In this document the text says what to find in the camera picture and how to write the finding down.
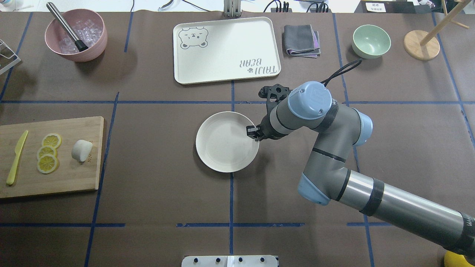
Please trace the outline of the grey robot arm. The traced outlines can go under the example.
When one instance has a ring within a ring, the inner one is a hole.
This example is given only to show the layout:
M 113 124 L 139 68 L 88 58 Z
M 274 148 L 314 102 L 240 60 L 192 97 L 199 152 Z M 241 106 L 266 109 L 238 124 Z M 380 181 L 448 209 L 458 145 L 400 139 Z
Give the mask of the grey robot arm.
M 433 242 L 474 263 L 474 217 L 364 175 L 346 166 L 357 162 L 356 147 L 373 133 L 368 115 L 335 100 L 326 83 L 310 81 L 294 90 L 280 84 L 263 86 L 266 115 L 247 135 L 260 142 L 278 140 L 301 128 L 317 132 L 298 192 L 305 199 L 327 205 L 337 201 L 367 217 L 375 217 Z

